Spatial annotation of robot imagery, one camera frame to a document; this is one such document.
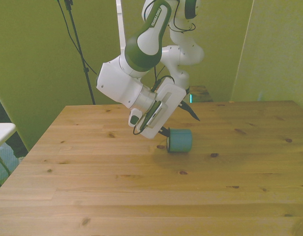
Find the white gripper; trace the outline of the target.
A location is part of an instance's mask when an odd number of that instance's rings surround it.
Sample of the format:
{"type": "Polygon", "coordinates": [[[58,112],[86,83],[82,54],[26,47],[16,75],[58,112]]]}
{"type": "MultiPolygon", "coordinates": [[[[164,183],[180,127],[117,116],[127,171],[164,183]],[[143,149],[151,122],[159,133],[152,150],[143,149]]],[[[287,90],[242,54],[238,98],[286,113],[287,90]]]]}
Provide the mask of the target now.
{"type": "Polygon", "coordinates": [[[192,108],[183,101],[185,96],[185,89],[175,85],[171,78],[165,78],[156,91],[151,109],[139,121],[140,134],[149,139],[154,138],[158,132],[163,136],[170,136],[170,128],[163,125],[178,106],[200,121],[192,108]]]}

